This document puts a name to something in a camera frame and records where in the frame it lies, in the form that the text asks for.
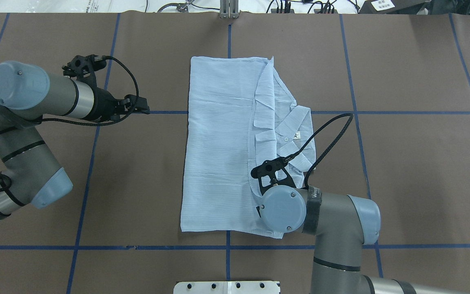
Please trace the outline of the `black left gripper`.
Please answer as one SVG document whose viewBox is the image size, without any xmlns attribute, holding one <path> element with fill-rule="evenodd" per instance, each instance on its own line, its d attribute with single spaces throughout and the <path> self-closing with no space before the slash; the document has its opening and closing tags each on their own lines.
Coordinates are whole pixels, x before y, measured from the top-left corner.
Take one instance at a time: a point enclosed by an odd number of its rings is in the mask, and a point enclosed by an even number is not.
<svg viewBox="0 0 470 294">
<path fill-rule="evenodd" d="M 115 122 L 120 116 L 128 113 L 149 115 L 151 110 L 147 99 L 135 94 L 127 94 L 123 99 L 116 99 L 104 89 L 97 89 L 94 93 L 93 122 Z"/>
</svg>

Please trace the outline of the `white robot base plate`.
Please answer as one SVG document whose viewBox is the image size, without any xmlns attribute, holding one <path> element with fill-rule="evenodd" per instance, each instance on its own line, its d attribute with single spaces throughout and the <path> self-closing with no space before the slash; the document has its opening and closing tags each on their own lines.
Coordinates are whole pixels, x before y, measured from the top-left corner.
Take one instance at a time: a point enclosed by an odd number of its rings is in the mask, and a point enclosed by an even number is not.
<svg viewBox="0 0 470 294">
<path fill-rule="evenodd" d="M 279 281 L 183 281 L 174 294 L 280 294 Z"/>
</svg>

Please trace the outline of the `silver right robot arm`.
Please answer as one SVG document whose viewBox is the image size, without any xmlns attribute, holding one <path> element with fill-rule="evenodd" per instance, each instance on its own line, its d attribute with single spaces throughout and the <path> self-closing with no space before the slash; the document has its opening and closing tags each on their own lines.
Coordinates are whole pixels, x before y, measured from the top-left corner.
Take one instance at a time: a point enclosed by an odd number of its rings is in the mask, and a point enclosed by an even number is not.
<svg viewBox="0 0 470 294">
<path fill-rule="evenodd" d="M 361 272 L 364 245 L 377 242 L 380 209 L 371 199 L 321 192 L 310 186 L 261 188 L 257 210 L 273 232 L 315 236 L 312 294 L 451 294 L 452 290 Z"/>
</svg>

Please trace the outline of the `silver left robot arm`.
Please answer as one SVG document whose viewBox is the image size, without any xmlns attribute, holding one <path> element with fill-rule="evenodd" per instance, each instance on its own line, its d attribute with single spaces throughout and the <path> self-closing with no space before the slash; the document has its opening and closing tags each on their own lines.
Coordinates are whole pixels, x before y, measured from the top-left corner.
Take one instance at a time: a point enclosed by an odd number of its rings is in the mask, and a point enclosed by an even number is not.
<svg viewBox="0 0 470 294">
<path fill-rule="evenodd" d="M 18 61 L 0 63 L 0 221 L 28 204 L 41 209 L 67 195 L 73 183 L 37 126 L 59 122 L 104 127 L 150 113 L 131 71 L 135 93 L 123 99 L 99 88 L 95 73 L 113 56 L 75 56 L 63 74 Z"/>
</svg>

